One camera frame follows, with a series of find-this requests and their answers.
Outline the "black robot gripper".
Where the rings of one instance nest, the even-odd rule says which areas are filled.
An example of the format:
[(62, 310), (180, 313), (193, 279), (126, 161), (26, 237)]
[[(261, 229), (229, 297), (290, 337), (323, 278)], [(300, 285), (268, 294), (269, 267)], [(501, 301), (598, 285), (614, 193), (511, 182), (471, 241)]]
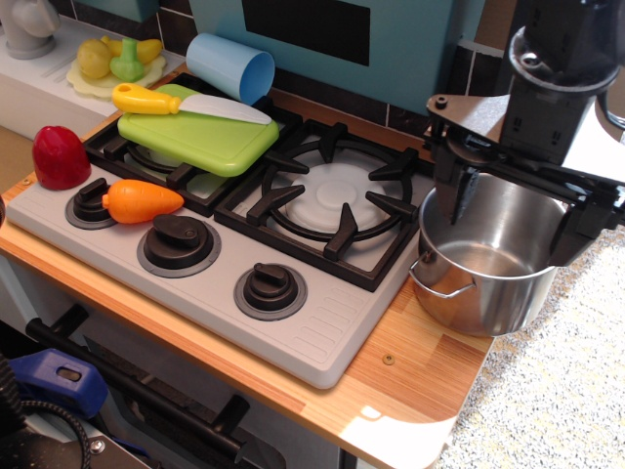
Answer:
[(437, 203), (451, 225), (484, 172), (575, 204), (552, 238), (552, 266), (569, 266), (604, 229), (616, 227), (624, 147), (602, 127), (593, 101), (559, 101), (516, 85), (496, 97), (434, 95), (427, 109)]

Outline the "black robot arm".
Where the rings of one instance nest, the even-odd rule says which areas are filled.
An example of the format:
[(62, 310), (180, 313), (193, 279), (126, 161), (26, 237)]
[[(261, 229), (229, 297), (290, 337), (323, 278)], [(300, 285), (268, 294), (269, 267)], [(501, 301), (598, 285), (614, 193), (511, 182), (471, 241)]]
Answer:
[(442, 215), (457, 222), (487, 173), (565, 204), (543, 262), (564, 267), (624, 222), (624, 147), (604, 125), (624, 65), (620, 1), (532, 1), (511, 37), (512, 84), (496, 97), (435, 95), (427, 104)]

